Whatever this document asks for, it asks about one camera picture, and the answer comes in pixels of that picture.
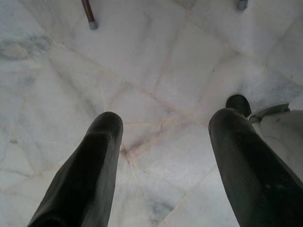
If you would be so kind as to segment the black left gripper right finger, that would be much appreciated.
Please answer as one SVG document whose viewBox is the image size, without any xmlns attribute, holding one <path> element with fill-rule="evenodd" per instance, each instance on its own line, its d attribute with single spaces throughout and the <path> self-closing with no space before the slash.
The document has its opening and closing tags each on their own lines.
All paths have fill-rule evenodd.
<svg viewBox="0 0 303 227">
<path fill-rule="evenodd" d="M 217 111 L 208 126 L 221 180 L 241 227 L 300 227 L 303 183 L 242 113 Z"/>
</svg>

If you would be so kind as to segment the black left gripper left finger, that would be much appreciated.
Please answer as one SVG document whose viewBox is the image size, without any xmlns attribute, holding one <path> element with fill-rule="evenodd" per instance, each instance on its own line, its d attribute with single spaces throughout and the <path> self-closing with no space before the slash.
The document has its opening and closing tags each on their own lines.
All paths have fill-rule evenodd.
<svg viewBox="0 0 303 227">
<path fill-rule="evenodd" d="M 123 122 L 100 114 L 51 181 L 30 227 L 106 227 L 112 208 Z"/>
</svg>

